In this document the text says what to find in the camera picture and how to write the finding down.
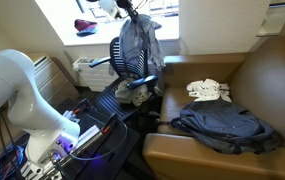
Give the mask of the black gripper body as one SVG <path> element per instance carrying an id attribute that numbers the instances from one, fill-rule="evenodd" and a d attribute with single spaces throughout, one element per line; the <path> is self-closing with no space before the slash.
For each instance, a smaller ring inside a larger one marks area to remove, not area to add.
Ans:
<path id="1" fill-rule="evenodd" d="M 132 7 L 131 0 L 116 0 L 116 4 L 118 7 L 123 9 L 128 9 Z"/>

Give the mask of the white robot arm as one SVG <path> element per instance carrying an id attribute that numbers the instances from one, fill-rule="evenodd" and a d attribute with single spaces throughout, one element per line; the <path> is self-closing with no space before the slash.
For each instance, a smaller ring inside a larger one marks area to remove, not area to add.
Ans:
<path id="1" fill-rule="evenodd" d="M 40 94 L 35 66 L 24 53 L 0 51 L 0 107 L 8 106 L 8 119 L 30 134 L 26 155 L 33 165 L 46 166 L 52 155 L 64 158 L 87 148 L 102 135 L 93 126 L 80 131 L 78 123 L 55 110 Z"/>

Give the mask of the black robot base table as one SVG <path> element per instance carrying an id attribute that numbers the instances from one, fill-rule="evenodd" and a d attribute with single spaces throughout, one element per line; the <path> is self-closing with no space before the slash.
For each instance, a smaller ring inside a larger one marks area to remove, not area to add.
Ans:
<path id="1" fill-rule="evenodd" d="M 116 117 L 66 99 L 32 119 L 25 180 L 114 180 L 139 140 Z"/>

